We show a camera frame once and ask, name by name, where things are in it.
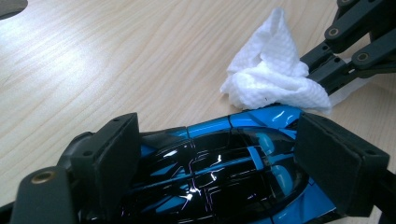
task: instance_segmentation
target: mounting hole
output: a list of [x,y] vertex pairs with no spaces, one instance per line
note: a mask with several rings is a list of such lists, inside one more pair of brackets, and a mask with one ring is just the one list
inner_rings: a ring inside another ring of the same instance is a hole
[[376,155],[376,153],[374,151],[370,150],[370,149],[366,150],[366,153],[369,154],[369,155],[373,155],[373,156]]
[[45,171],[38,175],[33,176],[32,183],[33,184],[43,184],[43,183],[46,183],[46,182],[50,181],[51,179],[53,179],[53,177],[55,177],[55,172]]
[[338,35],[338,33],[340,33],[340,31],[337,28],[332,28],[332,29],[329,30],[329,35],[330,36]]
[[85,151],[84,153],[82,153],[83,156],[91,156],[92,154],[92,151]]
[[366,61],[367,59],[369,59],[369,54],[368,53],[360,53],[358,55],[358,61]]
[[0,20],[17,15],[27,7],[27,0],[0,0]]

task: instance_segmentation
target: crumpled wipe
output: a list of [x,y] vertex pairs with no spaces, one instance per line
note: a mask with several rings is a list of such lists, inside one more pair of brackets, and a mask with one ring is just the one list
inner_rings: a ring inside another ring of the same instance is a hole
[[220,91],[229,94],[232,105],[256,109],[272,103],[331,110],[327,92],[306,78],[308,66],[300,62],[297,48],[284,19],[276,8],[227,69]]

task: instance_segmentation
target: wooden table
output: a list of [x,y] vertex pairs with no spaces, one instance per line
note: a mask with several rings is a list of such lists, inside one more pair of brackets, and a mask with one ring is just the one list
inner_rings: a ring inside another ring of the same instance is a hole
[[[0,204],[74,136],[116,116],[137,112],[145,132],[239,111],[219,87],[275,7],[285,9],[301,55],[323,40],[336,11],[325,0],[29,0],[0,21]],[[329,117],[394,157],[395,87],[394,75],[376,76]],[[375,223],[378,214],[339,222]]]

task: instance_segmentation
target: wood grain surface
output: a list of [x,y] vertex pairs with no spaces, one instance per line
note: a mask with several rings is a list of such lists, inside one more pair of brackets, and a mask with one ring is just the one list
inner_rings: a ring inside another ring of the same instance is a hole
[[[300,55],[323,40],[336,11],[330,0],[29,0],[0,21],[0,204],[73,137],[116,116],[137,112],[146,132],[239,111],[219,87],[275,7],[286,11]],[[378,75],[328,117],[396,157],[395,87],[394,75]]]

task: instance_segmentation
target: blue object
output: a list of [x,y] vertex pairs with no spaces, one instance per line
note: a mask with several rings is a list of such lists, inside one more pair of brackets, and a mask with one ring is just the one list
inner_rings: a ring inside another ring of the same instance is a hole
[[121,221],[305,223],[334,205],[294,160],[301,110],[275,105],[142,133]]

